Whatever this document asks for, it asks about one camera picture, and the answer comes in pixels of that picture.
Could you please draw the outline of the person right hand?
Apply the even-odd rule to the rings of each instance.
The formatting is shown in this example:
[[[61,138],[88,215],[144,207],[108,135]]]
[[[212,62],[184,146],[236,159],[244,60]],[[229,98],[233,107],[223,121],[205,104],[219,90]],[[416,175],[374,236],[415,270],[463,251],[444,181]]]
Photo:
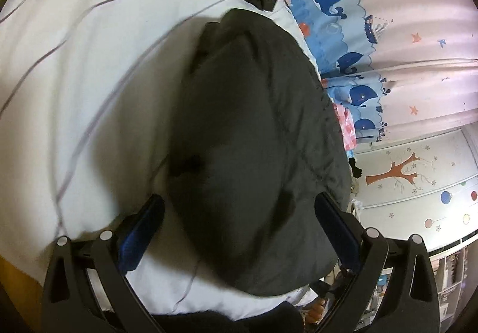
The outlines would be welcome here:
[[[305,307],[305,312],[303,313],[305,324],[317,325],[320,323],[325,313],[325,305],[326,301],[324,299],[317,298]]]

